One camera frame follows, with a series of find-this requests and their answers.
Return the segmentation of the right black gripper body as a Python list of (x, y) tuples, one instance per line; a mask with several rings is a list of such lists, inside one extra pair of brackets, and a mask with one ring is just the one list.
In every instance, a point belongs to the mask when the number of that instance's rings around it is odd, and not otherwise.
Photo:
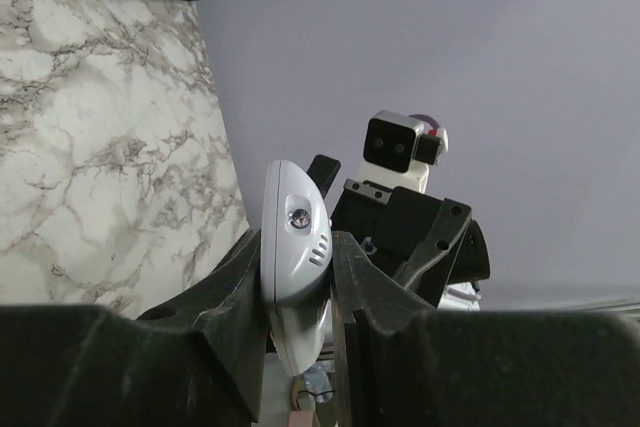
[[(426, 237), (443, 200), (404, 187), (391, 190), (348, 179), (333, 211), (333, 228), (352, 234), (373, 263), (392, 276)], [(449, 280), (474, 282), (489, 277), (488, 248), (471, 209)]]

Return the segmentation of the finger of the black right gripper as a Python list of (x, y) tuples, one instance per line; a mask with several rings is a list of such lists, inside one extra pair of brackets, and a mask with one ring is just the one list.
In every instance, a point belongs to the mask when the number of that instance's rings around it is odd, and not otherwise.
[(437, 308), (471, 220), (468, 205), (444, 199), (426, 237), (393, 280)]
[(335, 203), (328, 200), (331, 188), (341, 170), (341, 162), (323, 154), (317, 154), (307, 169), (308, 176), (314, 181), (329, 212), (333, 212)]

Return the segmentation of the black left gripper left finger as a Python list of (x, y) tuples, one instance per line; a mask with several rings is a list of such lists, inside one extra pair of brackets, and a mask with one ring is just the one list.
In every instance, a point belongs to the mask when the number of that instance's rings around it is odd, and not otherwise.
[(142, 314), (97, 305), (1, 310), (5, 426), (248, 426), (260, 414), (260, 234)]

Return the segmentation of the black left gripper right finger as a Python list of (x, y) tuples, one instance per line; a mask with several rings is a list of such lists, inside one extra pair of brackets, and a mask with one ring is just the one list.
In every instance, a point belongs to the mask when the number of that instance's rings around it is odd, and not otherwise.
[(333, 236), (342, 426), (635, 426), (639, 326), (591, 312), (436, 310)]

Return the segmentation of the white remote control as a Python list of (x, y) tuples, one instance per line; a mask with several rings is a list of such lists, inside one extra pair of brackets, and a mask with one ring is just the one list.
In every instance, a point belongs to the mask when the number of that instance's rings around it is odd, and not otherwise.
[(261, 226), (260, 286), (287, 375), (308, 370), (324, 344), (332, 237), (324, 199), (295, 163), (269, 164)]

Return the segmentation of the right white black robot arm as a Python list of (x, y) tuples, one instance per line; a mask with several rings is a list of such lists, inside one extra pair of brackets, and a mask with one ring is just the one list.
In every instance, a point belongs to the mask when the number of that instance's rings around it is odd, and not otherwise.
[(407, 289), (443, 310), (478, 311), (489, 253), (471, 208), (405, 187), (348, 179), (332, 214), (387, 276), (408, 270)]

